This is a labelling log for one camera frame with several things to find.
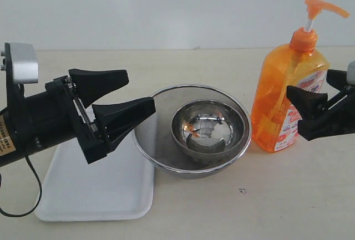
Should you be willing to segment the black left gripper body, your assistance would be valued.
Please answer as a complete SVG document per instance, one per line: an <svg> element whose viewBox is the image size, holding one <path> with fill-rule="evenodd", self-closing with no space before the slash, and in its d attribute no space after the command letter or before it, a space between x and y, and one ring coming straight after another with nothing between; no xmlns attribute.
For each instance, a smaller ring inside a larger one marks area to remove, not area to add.
<svg viewBox="0 0 355 240"><path fill-rule="evenodd" d="M95 120L85 122L77 111L80 100L76 85L68 76L46 83L45 91L24 96L5 108L5 163L11 164L32 154L76 138L87 163L107 156Z"/></svg>

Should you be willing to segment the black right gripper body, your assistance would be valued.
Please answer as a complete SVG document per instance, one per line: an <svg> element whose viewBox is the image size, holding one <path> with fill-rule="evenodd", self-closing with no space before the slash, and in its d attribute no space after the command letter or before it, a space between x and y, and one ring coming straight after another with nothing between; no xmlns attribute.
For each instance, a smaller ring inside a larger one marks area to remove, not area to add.
<svg viewBox="0 0 355 240"><path fill-rule="evenodd" d="M347 85L323 108L317 118L301 118L298 133L308 141L354 133L354 86Z"/></svg>

